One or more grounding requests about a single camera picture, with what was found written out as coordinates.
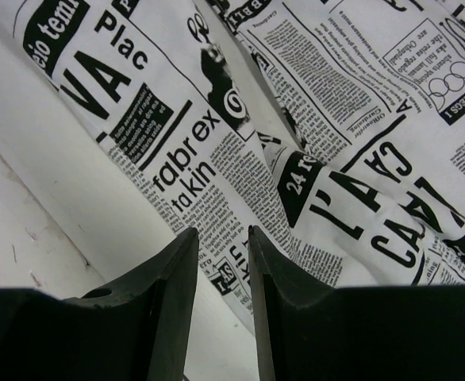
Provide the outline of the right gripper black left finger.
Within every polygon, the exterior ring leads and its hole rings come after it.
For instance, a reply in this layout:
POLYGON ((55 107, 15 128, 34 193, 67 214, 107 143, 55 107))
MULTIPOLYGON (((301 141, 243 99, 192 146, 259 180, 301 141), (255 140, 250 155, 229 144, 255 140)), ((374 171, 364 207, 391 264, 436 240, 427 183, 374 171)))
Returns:
POLYGON ((181 380, 198 233, 82 297, 0 288, 0 380, 181 380))

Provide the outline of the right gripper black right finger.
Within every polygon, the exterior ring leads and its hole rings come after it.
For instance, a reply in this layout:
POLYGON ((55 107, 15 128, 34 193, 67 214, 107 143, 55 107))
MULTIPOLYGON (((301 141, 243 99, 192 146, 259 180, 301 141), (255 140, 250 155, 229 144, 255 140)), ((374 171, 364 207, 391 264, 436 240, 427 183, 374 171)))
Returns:
POLYGON ((262 380, 465 380, 465 286, 333 288, 248 230, 262 380))

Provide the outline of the newspaper print trousers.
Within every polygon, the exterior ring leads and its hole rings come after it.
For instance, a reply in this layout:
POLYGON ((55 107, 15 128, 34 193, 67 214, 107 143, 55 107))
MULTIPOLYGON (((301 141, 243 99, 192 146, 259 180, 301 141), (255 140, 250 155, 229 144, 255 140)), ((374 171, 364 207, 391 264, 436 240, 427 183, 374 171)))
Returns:
POLYGON ((331 287, 465 284, 465 1, 213 1, 298 147, 252 122, 193 1, 0 1, 0 26, 253 327, 259 226, 331 287))

